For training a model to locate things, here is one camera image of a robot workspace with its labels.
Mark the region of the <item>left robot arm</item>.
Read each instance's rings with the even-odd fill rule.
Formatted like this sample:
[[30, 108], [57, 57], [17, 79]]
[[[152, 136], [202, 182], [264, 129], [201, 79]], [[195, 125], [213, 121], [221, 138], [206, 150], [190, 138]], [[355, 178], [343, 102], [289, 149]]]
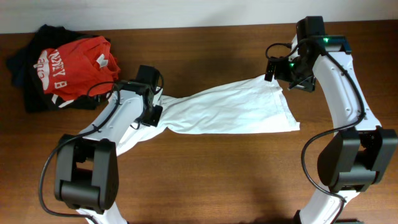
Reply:
[[116, 84], [108, 105], [76, 136], [64, 135], [52, 152], [57, 158], [55, 198], [90, 223], [126, 223], [116, 205], [119, 188], [117, 145], [132, 123], [157, 126], [162, 107], [154, 103], [158, 78]]

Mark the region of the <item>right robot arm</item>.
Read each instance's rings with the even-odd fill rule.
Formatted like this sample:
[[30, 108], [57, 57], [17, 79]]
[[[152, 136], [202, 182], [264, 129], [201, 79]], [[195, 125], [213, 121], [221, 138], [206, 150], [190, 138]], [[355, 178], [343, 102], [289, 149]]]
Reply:
[[[384, 129], [368, 106], [345, 37], [296, 35], [285, 47], [290, 49], [288, 55], [267, 57], [266, 80], [280, 78], [276, 71], [279, 65], [292, 74], [291, 88], [300, 88], [305, 80], [318, 80], [333, 122], [333, 129], [310, 138], [302, 149], [302, 169], [315, 191], [292, 221], [339, 223], [352, 199], [380, 183], [397, 148], [397, 134]], [[308, 173], [305, 155], [311, 143], [329, 134], [333, 139], [318, 156], [320, 183], [316, 183]]]

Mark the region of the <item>white t-shirt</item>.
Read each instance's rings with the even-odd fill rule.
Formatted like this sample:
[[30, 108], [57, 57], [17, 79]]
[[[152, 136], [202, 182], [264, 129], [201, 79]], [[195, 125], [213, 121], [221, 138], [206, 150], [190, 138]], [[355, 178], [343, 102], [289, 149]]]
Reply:
[[117, 155], [165, 129], [179, 134], [283, 133], [300, 129], [278, 82], [267, 82], [263, 75], [183, 98], [158, 93], [155, 104], [163, 108], [158, 125], [128, 128], [117, 145]]

